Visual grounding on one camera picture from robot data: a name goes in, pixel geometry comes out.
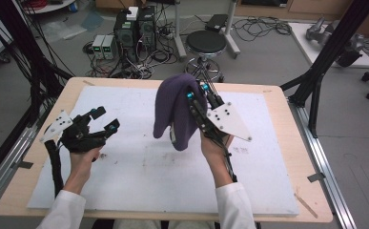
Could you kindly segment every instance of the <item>black tape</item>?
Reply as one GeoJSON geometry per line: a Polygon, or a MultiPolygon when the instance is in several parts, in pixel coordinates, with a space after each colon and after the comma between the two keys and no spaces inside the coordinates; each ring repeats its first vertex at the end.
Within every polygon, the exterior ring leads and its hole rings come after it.
{"type": "Polygon", "coordinates": [[[311,181],[311,183],[324,178],[326,178],[326,176],[322,172],[308,176],[308,179],[311,181]]]}
{"type": "Polygon", "coordinates": [[[23,169],[30,169],[32,167],[33,163],[31,162],[27,162],[27,161],[21,161],[18,164],[18,168],[23,168],[23,169]]]}

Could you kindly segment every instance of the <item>purple cloth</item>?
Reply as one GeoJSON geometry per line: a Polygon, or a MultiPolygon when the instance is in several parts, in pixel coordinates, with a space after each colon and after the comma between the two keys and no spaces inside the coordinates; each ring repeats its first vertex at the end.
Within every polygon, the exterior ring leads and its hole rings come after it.
{"type": "Polygon", "coordinates": [[[157,90],[155,101],[154,138],[161,138],[168,126],[174,124],[175,143],[178,151],[188,147],[188,141],[197,129],[190,113],[187,92],[191,89],[206,111],[207,101],[200,91],[195,77],[188,73],[171,76],[157,90]]]}

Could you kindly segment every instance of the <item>wooden table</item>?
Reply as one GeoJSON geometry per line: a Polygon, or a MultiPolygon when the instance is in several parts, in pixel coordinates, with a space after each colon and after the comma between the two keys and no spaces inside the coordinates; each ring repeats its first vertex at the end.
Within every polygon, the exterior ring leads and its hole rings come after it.
{"type": "MultiPolygon", "coordinates": [[[[159,80],[101,79],[76,77],[69,80],[51,110],[44,127],[49,126],[61,110],[72,111],[85,86],[115,86],[127,88],[157,88],[159,80]]],[[[333,219],[328,202],[318,181],[310,182],[308,176],[315,170],[303,144],[297,124],[291,114],[285,95],[278,86],[215,84],[219,92],[263,94],[277,132],[277,140],[293,185],[300,214],[294,218],[256,217],[256,221],[330,222],[333,219]]],[[[44,134],[45,128],[38,133],[44,134]]],[[[6,192],[0,199],[0,216],[45,216],[46,210],[29,209],[27,204],[48,156],[38,138],[32,143],[24,161],[33,163],[30,169],[19,168],[6,192]]],[[[166,219],[166,220],[218,220],[217,214],[178,214],[149,212],[86,211],[88,218],[107,219],[166,219]]]]}

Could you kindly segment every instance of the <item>person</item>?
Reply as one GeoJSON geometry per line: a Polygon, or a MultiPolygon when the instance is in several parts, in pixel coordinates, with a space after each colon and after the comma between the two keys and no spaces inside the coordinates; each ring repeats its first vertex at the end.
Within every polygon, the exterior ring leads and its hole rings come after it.
{"type": "MultiPolygon", "coordinates": [[[[232,136],[224,142],[229,146],[232,136]]],[[[71,153],[71,173],[63,190],[56,197],[50,211],[41,221],[39,229],[79,228],[86,200],[80,196],[83,186],[90,177],[92,159],[98,158],[101,148],[86,154],[71,153]]],[[[226,169],[223,149],[201,134],[201,151],[205,156],[215,182],[215,194],[220,226],[223,229],[255,229],[253,211],[244,187],[232,182],[226,169]]]]}

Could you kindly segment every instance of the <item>white lab coat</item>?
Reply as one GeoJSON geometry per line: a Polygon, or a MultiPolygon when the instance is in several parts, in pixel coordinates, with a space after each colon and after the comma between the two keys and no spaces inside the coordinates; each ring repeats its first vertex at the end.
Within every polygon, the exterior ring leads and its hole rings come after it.
{"type": "MultiPolygon", "coordinates": [[[[215,189],[219,221],[222,229],[255,229],[252,207],[241,183],[215,189]]],[[[60,191],[39,229],[79,228],[86,200],[74,193],[60,191]]]]}

